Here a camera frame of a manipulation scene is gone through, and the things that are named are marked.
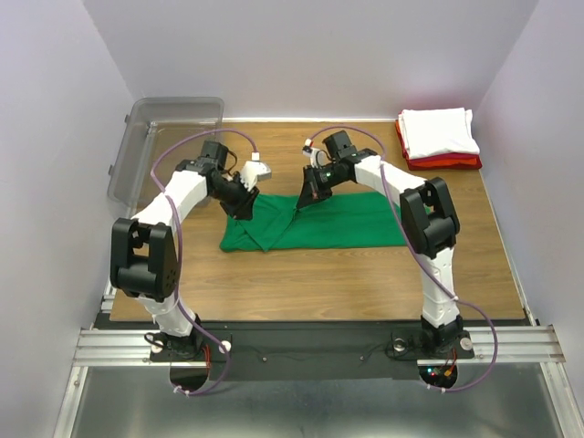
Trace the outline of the green t-shirt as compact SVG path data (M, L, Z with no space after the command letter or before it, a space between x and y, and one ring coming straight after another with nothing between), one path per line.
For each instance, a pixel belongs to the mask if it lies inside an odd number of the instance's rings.
M227 219L219 245L226 253L289 249L404 246L387 199L376 192L338 194L298 210L296 196L261 194L253 219Z

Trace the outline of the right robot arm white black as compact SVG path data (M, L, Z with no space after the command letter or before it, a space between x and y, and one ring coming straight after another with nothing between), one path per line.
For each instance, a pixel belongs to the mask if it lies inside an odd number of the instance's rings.
M385 195L421 270L421 348L431 356L455 348L464 335L453 275L460 222L446 182L405 172L371 149L358 150L345 130L329 135L323 144L321 150L308 138L302 147L309 165L303 168L297 209L327 200L334 187L349 181Z

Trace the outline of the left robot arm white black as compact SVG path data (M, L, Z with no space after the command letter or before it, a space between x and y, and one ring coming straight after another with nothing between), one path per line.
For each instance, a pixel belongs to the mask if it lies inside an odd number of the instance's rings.
M222 143L205 141L200 155L181 161L145 208L112 226L109 281L140 302L158 325L158 332L145 337L154 354L191 360L204 349L200 319L178 292L183 220L207 198L217 200L229 217L249 220L257 185L271 176L257 151L238 172L226 167L230 155Z

